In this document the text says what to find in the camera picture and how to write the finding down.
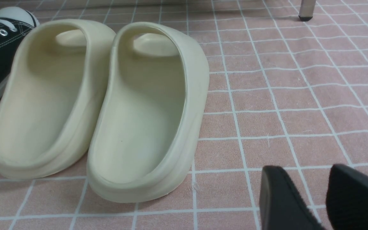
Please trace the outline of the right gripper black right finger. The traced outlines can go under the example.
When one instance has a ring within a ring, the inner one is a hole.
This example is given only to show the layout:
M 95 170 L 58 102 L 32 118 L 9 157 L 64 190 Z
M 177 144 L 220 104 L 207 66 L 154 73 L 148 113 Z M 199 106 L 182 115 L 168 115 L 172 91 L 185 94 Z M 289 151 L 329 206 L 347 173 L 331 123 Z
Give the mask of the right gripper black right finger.
M 344 164 L 334 164 L 326 211 L 334 230 L 368 230 L 368 176 Z

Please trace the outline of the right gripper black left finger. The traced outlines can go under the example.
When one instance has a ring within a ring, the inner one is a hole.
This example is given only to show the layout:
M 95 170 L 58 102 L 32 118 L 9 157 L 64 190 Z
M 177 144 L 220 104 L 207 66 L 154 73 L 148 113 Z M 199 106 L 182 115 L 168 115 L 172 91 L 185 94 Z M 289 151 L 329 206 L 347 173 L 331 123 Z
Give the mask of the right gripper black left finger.
M 263 230 L 324 230 L 280 166 L 262 168 L 259 208 Z

